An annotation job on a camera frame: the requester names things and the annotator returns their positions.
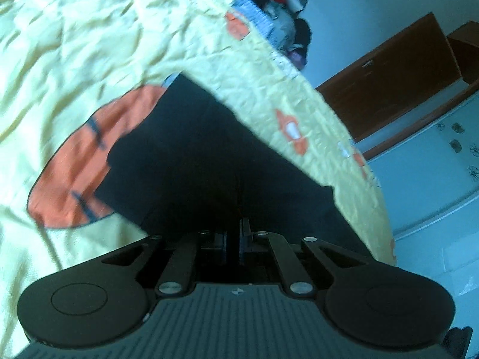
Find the black pants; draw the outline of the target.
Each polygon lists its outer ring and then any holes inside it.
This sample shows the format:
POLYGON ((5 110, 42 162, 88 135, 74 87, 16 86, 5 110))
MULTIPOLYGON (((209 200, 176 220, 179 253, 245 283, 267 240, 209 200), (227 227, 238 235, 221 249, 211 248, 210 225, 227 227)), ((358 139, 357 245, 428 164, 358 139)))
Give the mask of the black pants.
POLYGON ((311 179, 184 75, 121 137, 96 197, 151 235, 223 232, 242 219, 291 243, 315 236, 360 255, 365 243, 311 179))

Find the white wardrobe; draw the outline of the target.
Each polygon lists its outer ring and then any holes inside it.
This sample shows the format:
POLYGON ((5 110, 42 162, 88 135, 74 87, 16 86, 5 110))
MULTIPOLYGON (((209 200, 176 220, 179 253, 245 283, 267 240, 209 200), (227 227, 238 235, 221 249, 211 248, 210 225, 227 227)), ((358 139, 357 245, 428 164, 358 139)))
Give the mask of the white wardrobe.
POLYGON ((478 300, 478 95, 370 161, 400 267, 478 300))

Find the brown wooden door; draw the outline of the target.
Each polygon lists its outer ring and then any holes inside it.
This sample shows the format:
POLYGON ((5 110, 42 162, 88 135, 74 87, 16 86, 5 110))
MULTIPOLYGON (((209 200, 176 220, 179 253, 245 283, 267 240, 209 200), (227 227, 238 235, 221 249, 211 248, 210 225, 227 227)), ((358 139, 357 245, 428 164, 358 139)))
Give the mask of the brown wooden door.
POLYGON ((370 160, 478 92, 478 22, 418 19, 317 87, 370 160))

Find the yellow carrot print bedspread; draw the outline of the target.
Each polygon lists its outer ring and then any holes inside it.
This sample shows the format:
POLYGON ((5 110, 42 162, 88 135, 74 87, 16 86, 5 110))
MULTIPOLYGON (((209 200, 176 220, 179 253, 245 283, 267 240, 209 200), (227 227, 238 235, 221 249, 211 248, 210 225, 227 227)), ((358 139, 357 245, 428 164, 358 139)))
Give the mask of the yellow carrot print bedspread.
POLYGON ((28 194, 97 109, 182 72, 322 185, 373 256, 395 264, 386 205, 351 135, 308 80, 233 0, 1 0, 1 356, 27 346, 16 315, 35 280, 143 238, 116 214, 46 229, 28 194))

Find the pile of clothes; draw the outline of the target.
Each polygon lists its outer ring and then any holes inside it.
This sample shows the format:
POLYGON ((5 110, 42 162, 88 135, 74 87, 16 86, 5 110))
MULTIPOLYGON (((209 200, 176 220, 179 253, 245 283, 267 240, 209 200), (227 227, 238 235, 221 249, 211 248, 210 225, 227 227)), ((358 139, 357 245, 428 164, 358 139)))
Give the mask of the pile of clothes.
POLYGON ((312 32, 300 18, 308 0, 233 0, 233 8, 246 17, 298 70, 307 64, 312 32))

